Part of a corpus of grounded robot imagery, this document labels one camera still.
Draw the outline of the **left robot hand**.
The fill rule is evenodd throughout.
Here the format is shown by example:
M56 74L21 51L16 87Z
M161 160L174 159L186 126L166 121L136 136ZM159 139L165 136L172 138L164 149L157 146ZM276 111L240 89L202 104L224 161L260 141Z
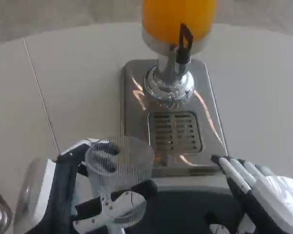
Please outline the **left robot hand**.
M25 174L16 234L123 234L139 223L158 188L154 150L132 136L83 139Z

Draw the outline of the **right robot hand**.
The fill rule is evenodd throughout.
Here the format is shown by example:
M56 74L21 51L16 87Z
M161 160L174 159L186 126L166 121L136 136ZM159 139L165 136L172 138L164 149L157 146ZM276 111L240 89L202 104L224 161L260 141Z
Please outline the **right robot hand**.
M293 178L229 156L212 155L243 210L235 234L293 234Z

